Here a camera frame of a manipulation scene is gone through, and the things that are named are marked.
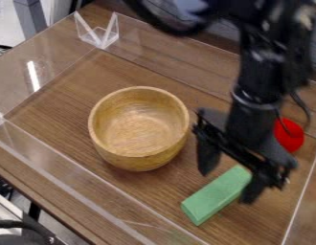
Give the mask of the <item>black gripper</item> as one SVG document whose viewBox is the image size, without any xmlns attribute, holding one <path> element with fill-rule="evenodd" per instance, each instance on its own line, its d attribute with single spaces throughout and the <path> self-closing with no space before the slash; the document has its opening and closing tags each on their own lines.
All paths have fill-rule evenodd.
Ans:
<svg viewBox="0 0 316 245">
<path fill-rule="evenodd" d="M 207 176 L 226 154 L 251 173 L 239 202 L 252 204 L 266 188 L 283 188 L 298 162 L 272 134 L 282 99 L 258 100 L 238 92 L 231 99 L 228 113 L 207 107 L 195 111 L 197 170 Z"/>
</svg>

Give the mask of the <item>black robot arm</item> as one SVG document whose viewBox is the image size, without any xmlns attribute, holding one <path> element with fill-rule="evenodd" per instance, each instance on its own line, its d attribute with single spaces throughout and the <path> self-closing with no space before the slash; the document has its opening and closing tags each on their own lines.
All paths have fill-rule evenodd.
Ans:
<svg viewBox="0 0 316 245">
<path fill-rule="evenodd" d="M 279 110 L 286 97 L 310 112 L 298 89 L 311 75 L 316 0 L 173 0 L 164 13 L 147 0 L 122 1 L 147 24 L 176 37 L 204 32 L 219 19 L 238 28 L 239 73 L 230 111 L 199 108 L 192 133 L 203 175 L 218 165 L 220 155 L 250 170 L 239 200 L 251 204 L 264 189 L 283 188 L 298 167 L 274 129 L 284 125 Z"/>
</svg>

